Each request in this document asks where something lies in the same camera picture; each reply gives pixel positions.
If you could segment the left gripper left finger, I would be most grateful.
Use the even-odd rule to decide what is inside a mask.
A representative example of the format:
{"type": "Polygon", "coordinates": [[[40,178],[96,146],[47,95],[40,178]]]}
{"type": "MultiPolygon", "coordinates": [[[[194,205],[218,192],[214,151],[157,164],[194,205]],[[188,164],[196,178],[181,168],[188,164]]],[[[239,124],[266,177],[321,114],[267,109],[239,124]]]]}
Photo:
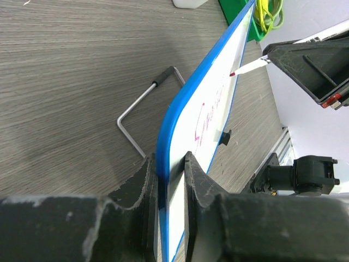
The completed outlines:
{"type": "Polygon", "coordinates": [[[1,261],[156,261],[155,156],[108,195],[1,198],[1,261]]]}

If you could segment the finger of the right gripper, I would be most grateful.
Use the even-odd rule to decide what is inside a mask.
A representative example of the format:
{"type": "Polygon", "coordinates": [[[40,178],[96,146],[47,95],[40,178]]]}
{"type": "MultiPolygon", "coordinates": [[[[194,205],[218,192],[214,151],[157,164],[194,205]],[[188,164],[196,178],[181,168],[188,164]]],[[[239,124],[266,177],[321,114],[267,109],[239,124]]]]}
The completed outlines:
{"type": "Polygon", "coordinates": [[[324,109],[348,106],[348,35],[269,44],[263,54],[324,109]]]}

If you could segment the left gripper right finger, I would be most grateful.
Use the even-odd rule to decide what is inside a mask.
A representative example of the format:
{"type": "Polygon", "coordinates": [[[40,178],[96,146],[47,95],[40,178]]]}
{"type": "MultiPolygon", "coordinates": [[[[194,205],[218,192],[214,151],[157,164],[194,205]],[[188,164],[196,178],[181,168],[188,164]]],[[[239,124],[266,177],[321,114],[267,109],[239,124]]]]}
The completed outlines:
{"type": "Polygon", "coordinates": [[[348,205],[329,197],[234,194],[187,152],[186,261],[348,261],[348,205]]]}

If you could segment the magenta whiteboard marker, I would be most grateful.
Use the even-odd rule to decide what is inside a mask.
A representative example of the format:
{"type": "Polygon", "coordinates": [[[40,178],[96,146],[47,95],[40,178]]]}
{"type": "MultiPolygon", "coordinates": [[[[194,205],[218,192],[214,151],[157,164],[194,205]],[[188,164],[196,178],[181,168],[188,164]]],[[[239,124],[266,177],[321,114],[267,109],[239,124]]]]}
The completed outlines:
{"type": "MultiPolygon", "coordinates": [[[[332,39],[338,35],[341,35],[347,31],[348,31],[348,20],[345,20],[345,21],[338,23],[332,27],[329,27],[323,31],[315,33],[309,37],[297,40],[297,41],[293,42],[293,44],[325,41],[328,39],[332,39]]],[[[264,55],[256,60],[236,69],[235,71],[231,72],[230,77],[240,75],[240,74],[245,74],[245,73],[250,72],[252,70],[255,70],[257,68],[264,67],[270,63],[271,63],[271,61],[268,58],[268,55],[264,55]]]]}

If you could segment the blue framed whiteboard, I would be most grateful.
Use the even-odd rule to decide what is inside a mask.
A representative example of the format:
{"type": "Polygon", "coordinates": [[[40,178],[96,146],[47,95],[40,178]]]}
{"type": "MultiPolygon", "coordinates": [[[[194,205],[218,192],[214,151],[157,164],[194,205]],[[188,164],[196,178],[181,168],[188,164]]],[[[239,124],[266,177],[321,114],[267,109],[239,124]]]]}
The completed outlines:
{"type": "Polygon", "coordinates": [[[171,102],[157,141],[159,218],[163,261],[174,261],[184,236],[184,157],[192,152],[204,172],[231,112],[255,2],[248,3],[171,102]]]}

